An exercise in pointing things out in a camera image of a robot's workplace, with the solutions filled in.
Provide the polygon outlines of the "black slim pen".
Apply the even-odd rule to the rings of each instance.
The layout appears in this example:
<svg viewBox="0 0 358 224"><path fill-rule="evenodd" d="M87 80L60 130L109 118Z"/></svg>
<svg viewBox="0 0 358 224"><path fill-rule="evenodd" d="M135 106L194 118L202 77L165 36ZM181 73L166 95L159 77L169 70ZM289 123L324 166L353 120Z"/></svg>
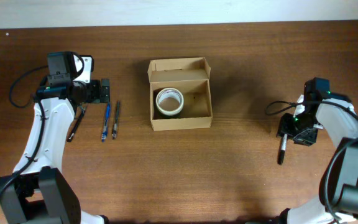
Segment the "black slim pen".
<svg viewBox="0 0 358 224"><path fill-rule="evenodd" d="M85 116L86 108L87 108L87 105L80 105L81 113L80 113L79 117L77 117L75 125L71 129L71 131L70 131L70 133L69 133L69 135L67 137L67 142L72 142L72 140L74 139L75 134L76 134L81 122L82 122L82 119Z"/></svg>

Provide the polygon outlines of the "grey black marker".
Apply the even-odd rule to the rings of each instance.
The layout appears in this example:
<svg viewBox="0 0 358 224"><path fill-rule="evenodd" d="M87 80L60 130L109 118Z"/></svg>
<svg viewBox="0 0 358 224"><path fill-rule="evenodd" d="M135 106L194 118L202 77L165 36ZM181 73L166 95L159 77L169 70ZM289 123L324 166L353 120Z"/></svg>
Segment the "grey black marker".
<svg viewBox="0 0 358 224"><path fill-rule="evenodd" d="M285 158L285 151L287 146L288 134L284 134L281 139L280 148L278 150L278 165L282 165Z"/></svg>

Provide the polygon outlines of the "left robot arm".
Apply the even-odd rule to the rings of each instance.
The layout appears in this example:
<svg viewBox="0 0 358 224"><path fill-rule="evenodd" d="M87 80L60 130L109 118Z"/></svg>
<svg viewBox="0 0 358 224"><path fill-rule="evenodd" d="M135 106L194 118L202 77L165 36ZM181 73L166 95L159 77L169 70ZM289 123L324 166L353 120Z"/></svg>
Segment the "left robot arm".
<svg viewBox="0 0 358 224"><path fill-rule="evenodd" d="M93 80L94 59L75 52L47 56L48 75L35 92L34 121L19 162L0 177L0 206L8 223L108 223L81 209L62 174L65 143L71 141L85 103L106 103L109 80Z"/></svg>

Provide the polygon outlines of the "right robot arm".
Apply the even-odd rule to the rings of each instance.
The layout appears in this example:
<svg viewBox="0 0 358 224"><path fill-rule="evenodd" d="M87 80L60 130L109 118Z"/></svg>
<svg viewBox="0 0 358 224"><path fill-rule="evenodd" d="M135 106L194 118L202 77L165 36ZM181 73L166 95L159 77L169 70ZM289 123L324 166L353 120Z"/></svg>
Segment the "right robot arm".
<svg viewBox="0 0 358 224"><path fill-rule="evenodd" d="M348 96L333 93L329 80L314 78L304 85L295 112L282 109L277 136L278 164L283 164L287 141L311 146L325 129L336 151L324 171L319 195L297 208L284 210L279 223L349 223L358 220L358 115Z"/></svg>

